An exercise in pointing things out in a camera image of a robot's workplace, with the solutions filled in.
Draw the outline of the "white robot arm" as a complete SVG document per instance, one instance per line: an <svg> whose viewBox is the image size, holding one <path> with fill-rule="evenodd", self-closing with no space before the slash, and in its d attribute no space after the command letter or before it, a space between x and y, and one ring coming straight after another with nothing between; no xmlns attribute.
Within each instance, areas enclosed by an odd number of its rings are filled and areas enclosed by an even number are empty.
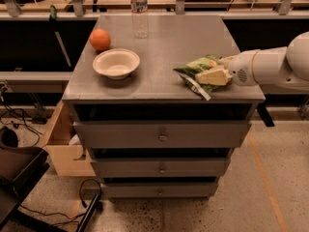
<svg viewBox="0 0 309 232"><path fill-rule="evenodd" d="M309 32L295 37L288 46L254 49L223 58L219 65L197 73L199 84L225 86L275 85L307 90L309 83Z"/></svg>

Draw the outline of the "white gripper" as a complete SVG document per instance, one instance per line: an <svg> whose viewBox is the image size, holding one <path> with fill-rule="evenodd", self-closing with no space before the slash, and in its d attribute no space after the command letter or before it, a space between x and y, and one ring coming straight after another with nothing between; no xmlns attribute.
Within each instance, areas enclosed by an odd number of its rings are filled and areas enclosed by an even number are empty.
<svg viewBox="0 0 309 232"><path fill-rule="evenodd" d="M219 68L199 72L195 75L200 84L225 86L233 77L238 86L255 86L258 82L254 78L253 60L257 50L243 51L236 56L222 57L220 65L228 66L228 70Z"/></svg>

